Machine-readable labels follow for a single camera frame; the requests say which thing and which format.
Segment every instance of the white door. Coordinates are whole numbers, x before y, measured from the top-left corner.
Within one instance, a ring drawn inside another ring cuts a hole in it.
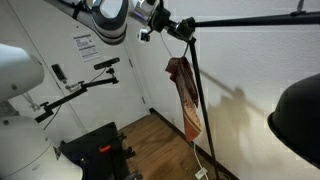
[[[88,131],[113,121],[118,128],[122,128],[148,114],[123,45],[106,45],[90,29],[43,0],[9,2],[46,64],[49,67],[59,64],[69,85],[82,80],[89,82],[101,72],[93,69],[95,64],[114,57],[120,58],[120,62],[113,65],[115,76],[120,81],[118,84],[90,88],[87,93],[70,102]],[[84,62],[73,37],[86,32],[93,35],[101,57]],[[99,79],[110,77],[104,73]],[[57,78],[56,81],[64,95],[69,95],[65,84]]]
[[[44,61],[36,47],[24,31],[23,26],[6,0],[0,1],[0,22],[0,43],[20,47],[28,53],[36,56],[41,63],[44,64]],[[53,76],[50,75],[49,70],[46,66],[43,67],[45,72],[43,83],[29,92],[34,102],[38,104],[44,101],[55,101],[63,97],[62,92],[56,86]],[[40,111],[34,112],[32,108],[30,108],[30,104],[22,96],[11,98],[9,102],[17,111],[19,111],[21,116],[35,118],[41,114]],[[46,119],[40,124],[40,126],[46,126],[49,121],[50,118]],[[82,126],[81,121],[68,103],[60,109],[59,114],[46,129],[46,134],[57,146],[62,140],[68,142],[84,135],[86,132],[87,131]]]

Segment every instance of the lamp shade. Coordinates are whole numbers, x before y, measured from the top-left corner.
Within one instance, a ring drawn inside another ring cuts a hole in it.
[[[320,169],[320,74],[286,89],[268,124],[286,146]]]

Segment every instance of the red cloth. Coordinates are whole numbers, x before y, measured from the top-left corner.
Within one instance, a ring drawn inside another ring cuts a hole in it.
[[[166,71],[171,73],[180,96],[186,140],[192,141],[200,134],[201,124],[196,113],[198,92],[189,62],[186,57],[171,58]]]

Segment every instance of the power strip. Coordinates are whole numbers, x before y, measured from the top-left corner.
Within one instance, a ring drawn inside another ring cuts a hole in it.
[[[203,176],[205,176],[205,175],[207,174],[207,172],[208,172],[208,170],[207,170],[205,167],[203,167],[203,168],[200,169],[200,171],[198,171],[198,172],[195,174],[195,176],[196,176],[196,178],[197,178],[198,180],[200,180]]]

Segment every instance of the paper notice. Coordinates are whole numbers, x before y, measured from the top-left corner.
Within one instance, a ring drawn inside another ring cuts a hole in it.
[[[83,61],[90,61],[100,57],[98,48],[90,32],[73,36],[73,40]]]

